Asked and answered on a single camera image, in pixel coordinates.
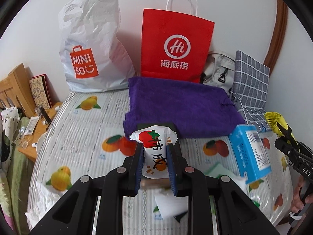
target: human hand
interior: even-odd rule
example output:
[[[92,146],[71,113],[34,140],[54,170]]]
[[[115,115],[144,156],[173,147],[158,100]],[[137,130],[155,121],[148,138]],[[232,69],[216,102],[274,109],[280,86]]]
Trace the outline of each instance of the human hand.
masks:
[[[302,210],[304,207],[304,204],[300,199],[300,189],[303,187],[303,185],[304,185],[304,178],[303,176],[300,176],[297,186],[295,187],[293,199],[291,202],[290,210],[292,212],[298,213],[298,211]],[[310,194],[305,198],[305,203],[313,203],[313,194]]]

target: book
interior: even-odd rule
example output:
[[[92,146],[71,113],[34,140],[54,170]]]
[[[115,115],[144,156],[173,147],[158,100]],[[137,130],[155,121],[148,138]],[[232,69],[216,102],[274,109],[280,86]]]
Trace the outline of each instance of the book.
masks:
[[[29,85],[36,106],[38,107],[39,105],[42,105],[45,110],[51,109],[52,103],[47,85],[47,75],[42,74],[33,77],[29,80]]]

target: snack package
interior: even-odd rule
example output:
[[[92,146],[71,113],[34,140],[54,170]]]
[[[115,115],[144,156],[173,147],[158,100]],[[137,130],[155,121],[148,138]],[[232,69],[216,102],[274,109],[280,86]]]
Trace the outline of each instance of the snack package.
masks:
[[[168,178],[166,145],[177,141],[169,127],[153,125],[132,133],[129,138],[143,144],[145,163],[142,175],[151,179]]]

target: fruit print tablecloth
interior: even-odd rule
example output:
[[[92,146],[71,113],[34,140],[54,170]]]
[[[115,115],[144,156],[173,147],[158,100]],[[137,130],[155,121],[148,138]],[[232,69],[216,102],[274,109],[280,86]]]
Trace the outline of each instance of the fruit print tablecloth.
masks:
[[[121,166],[134,145],[125,140],[123,121],[129,110],[128,90],[106,93],[70,93],[54,118],[36,160],[28,201],[28,212],[41,218],[46,208],[40,201],[59,199],[83,175],[100,177]],[[276,225],[288,211],[292,197],[289,167],[274,148],[276,136],[261,134],[268,150],[272,173],[247,185],[249,197],[259,204]],[[182,154],[190,166],[205,171],[217,162],[238,175],[228,137],[181,139]],[[180,223],[162,220],[153,212],[157,190],[140,190],[136,197],[123,198],[124,234],[187,234],[187,216]],[[35,224],[29,222],[30,228]]]

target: white circle logo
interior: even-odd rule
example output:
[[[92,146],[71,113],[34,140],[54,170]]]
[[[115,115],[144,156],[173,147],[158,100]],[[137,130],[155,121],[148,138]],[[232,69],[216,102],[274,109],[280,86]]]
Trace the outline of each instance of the white circle logo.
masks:
[[[173,59],[182,59],[188,56],[191,46],[189,40],[180,34],[168,37],[164,43],[165,53]]]

